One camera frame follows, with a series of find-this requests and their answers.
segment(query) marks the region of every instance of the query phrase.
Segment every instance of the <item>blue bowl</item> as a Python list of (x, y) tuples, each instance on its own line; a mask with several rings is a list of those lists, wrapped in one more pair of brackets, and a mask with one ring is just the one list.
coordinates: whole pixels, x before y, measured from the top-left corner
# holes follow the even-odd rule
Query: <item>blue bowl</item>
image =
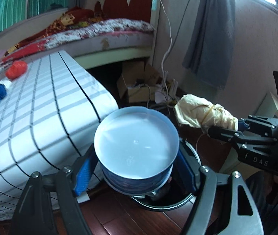
[(172, 122), (156, 110), (127, 107), (107, 116), (94, 137), (103, 174), (128, 195), (149, 193), (166, 182), (179, 149)]

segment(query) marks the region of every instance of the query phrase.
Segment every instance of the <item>orange blanket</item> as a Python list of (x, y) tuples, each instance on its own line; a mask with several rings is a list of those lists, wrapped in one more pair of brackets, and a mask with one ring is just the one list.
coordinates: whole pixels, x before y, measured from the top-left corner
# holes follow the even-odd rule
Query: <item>orange blanket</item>
[(91, 23), (96, 23), (102, 20), (103, 19), (101, 17), (94, 17), (94, 12), (92, 10), (85, 10), (79, 7), (74, 7), (66, 11), (60, 18), (51, 23), (46, 29), (12, 46), (10, 49), (7, 50), (7, 53), (10, 54), (17, 49), (28, 45), (29, 43), (43, 39), (52, 34), (66, 31), (69, 29), (69, 26), (78, 24), (78, 27), (86, 27)]

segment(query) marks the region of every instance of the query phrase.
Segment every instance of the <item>red headboard panel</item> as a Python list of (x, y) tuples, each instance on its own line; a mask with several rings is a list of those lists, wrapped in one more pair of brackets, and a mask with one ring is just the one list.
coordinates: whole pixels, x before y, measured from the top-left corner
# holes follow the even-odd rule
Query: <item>red headboard panel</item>
[(109, 18), (129, 18), (129, 7), (127, 0), (105, 0), (103, 13)]
[[(99, 11), (99, 2), (96, 3), (94, 11)], [(143, 20), (150, 23), (152, 0), (105, 0), (103, 13), (109, 18), (128, 18)]]

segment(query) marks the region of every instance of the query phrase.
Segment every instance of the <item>bed headboard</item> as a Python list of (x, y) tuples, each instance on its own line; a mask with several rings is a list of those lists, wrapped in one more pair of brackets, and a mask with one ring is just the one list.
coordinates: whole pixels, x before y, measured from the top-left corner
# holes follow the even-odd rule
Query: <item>bed headboard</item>
[(110, 18), (128, 18), (150, 23), (155, 28), (153, 50), (150, 57), (150, 63), (153, 63), (160, 0), (100, 0), (95, 4), (94, 11), (103, 12)]

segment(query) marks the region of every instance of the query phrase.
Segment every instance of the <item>pink wall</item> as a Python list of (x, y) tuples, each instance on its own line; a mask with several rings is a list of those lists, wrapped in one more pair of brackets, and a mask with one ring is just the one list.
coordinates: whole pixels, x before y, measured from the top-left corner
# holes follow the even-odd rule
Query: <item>pink wall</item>
[(236, 0), (236, 38), (232, 67), (224, 91), (214, 101), (233, 115), (253, 114), (267, 91), (276, 95), (278, 14), (254, 0)]

